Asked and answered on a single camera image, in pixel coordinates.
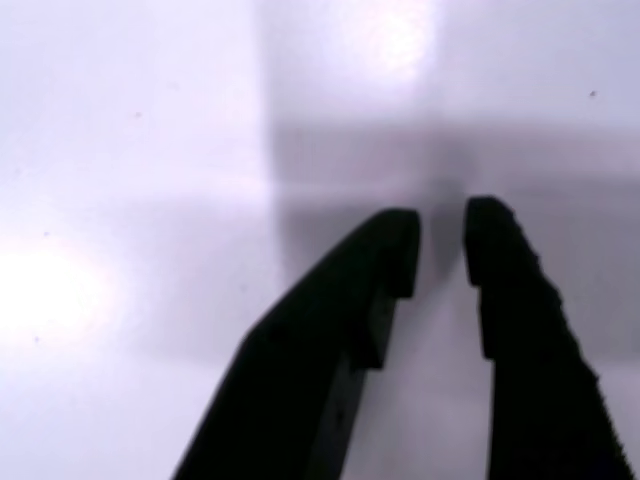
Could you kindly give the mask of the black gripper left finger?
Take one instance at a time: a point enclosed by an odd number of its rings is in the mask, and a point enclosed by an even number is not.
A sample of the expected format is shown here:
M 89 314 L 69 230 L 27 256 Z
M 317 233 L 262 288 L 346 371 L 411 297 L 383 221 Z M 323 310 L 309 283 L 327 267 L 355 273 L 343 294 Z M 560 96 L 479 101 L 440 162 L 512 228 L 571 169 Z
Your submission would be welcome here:
M 383 210 L 290 289 L 241 342 L 175 477 L 339 478 L 420 236 L 415 210 Z

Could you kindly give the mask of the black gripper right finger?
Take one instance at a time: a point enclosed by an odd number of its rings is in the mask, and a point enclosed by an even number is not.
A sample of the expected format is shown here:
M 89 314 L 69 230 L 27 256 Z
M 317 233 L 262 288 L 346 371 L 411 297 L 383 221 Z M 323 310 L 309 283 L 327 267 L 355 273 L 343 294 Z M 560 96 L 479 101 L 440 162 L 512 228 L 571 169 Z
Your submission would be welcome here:
M 470 198 L 464 247 L 493 365 L 488 478 L 632 478 L 599 379 L 511 208 Z

